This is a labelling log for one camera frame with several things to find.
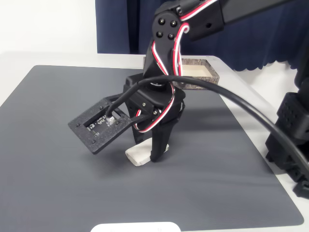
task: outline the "black mounting plate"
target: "black mounting plate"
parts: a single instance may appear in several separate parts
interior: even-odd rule
[[[115,121],[109,122],[105,118],[105,112],[120,96],[121,94],[103,98],[68,123],[70,129],[93,154],[100,152],[134,123],[148,118],[145,115],[130,118],[122,110],[116,108],[113,112]]]

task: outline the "robotic arm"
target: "robotic arm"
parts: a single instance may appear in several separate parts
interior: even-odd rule
[[[150,159],[157,161],[165,152],[172,128],[179,121],[185,108],[183,102],[185,93],[172,83],[175,76],[182,75],[180,53],[182,35],[187,33],[191,40],[198,40],[223,30],[225,24],[287,1],[176,0],[165,2],[156,10],[153,23],[149,25],[152,28],[153,37],[147,50],[143,73],[127,77],[123,94],[102,99],[71,121],[69,127],[93,154],[101,151],[129,127],[133,129],[136,144],[144,140],[144,133],[151,131],[153,139]],[[298,87],[305,80],[304,72],[296,77],[295,82]],[[123,102],[126,103],[129,116],[118,108]],[[306,123],[309,131],[309,114]],[[297,155],[293,158],[300,165],[304,176],[309,179],[306,158],[297,148],[295,153]]]

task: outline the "black cable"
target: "black cable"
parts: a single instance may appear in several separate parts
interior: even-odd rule
[[[124,103],[130,96],[132,96],[141,86],[145,86],[151,82],[157,83],[162,81],[176,81],[176,82],[183,82],[187,84],[192,84],[200,87],[204,87],[208,90],[216,92],[235,104],[239,105],[245,111],[247,111],[250,115],[252,115],[255,119],[257,119],[265,128],[267,128],[271,134],[277,139],[277,141],[283,146],[283,148],[288,151],[293,159],[301,163],[300,169],[306,178],[309,180],[309,165],[306,157],[302,154],[302,152],[295,146],[292,140],[281,130],[279,129],[274,123],[272,123],[262,112],[252,106],[250,103],[245,101],[243,98],[239,97],[235,93],[231,91],[215,85],[213,83],[195,79],[189,76],[159,76],[159,77],[151,77],[143,79],[137,83],[135,83],[131,88],[129,88],[119,99],[117,99],[107,110],[106,116],[111,116],[112,111]]]

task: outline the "white wire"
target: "white wire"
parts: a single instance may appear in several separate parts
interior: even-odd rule
[[[140,116],[141,110],[138,110],[138,114],[136,115],[136,117]],[[135,129],[139,130],[139,128],[137,127],[137,123],[134,124]]]
[[[154,43],[154,45],[153,45],[153,50],[154,50],[154,55],[155,55],[156,58],[158,59],[159,63],[161,64],[161,66],[162,66],[162,68],[163,68],[163,70],[161,69],[161,67],[160,67],[160,65],[159,65],[158,63],[157,63],[157,65],[159,66],[159,68],[161,69],[161,71],[162,71],[165,75],[168,75],[169,73],[168,73],[167,69],[165,68],[165,66],[164,66],[164,64],[163,64],[163,62],[162,62],[160,56],[159,56],[158,53],[156,52],[155,43]]]
[[[210,5],[212,5],[213,3],[215,3],[217,0],[208,0],[209,2],[206,3],[205,5],[203,5],[202,7],[200,7],[197,11],[195,11],[194,13],[190,14],[189,16],[185,17],[185,15],[183,17],[181,17],[181,21],[185,21],[188,20],[190,18],[192,18],[193,16],[197,15],[198,13],[200,13],[202,10],[204,10],[205,8],[209,7]]]
[[[180,31],[180,33],[179,33],[179,36],[178,36],[178,38],[177,38],[177,42],[176,42],[176,47],[175,47],[175,57],[174,57],[174,62],[173,62],[173,64],[174,64],[174,66],[175,66],[175,75],[176,76],[178,76],[179,75],[179,72],[178,72],[178,68],[177,68],[177,63],[178,63],[178,50],[180,49],[180,41],[181,41],[181,38],[182,38],[182,35],[183,35],[183,33],[185,32],[185,33],[188,33],[189,32],[189,29],[190,29],[190,27],[188,26],[188,25],[185,25],[185,26],[183,26],[182,28],[181,28],[181,31]]]
[[[174,103],[174,99],[175,99],[175,97],[174,97],[175,89],[174,89],[174,85],[173,85],[172,82],[170,82],[170,86],[171,86],[171,88],[172,88],[173,97],[172,97],[172,99],[171,99],[171,102],[169,103],[169,107],[166,108],[166,110],[164,111],[164,113],[161,114],[161,115],[159,116],[160,118],[157,119],[157,121],[156,121],[154,124],[152,124],[150,127],[148,127],[148,128],[145,129],[145,130],[139,130],[140,133],[146,133],[146,132],[150,131],[150,130],[151,130],[153,127],[155,127],[155,126],[165,117],[165,115],[169,112],[170,108],[172,107],[172,105],[173,105],[173,103]]]
[[[171,102],[169,104],[169,107],[165,110],[165,112],[163,114],[160,115],[160,118],[154,123],[152,124],[149,128],[145,129],[145,130],[139,130],[140,133],[146,133],[148,131],[150,131],[153,127],[155,127],[164,117],[165,115],[169,112],[170,108],[172,107],[173,103],[174,103],[174,99],[175,97],[173,96],[171,99]]]

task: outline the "white wall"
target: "white wall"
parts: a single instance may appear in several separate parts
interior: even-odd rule
[[[95,0],[0,0],[0,53],[97,52]]]
[[[287,62],[274,62],[261,70],[236,73],[276,109],[287,92],[298,91],[294,84],[297,70],[292,70]]]

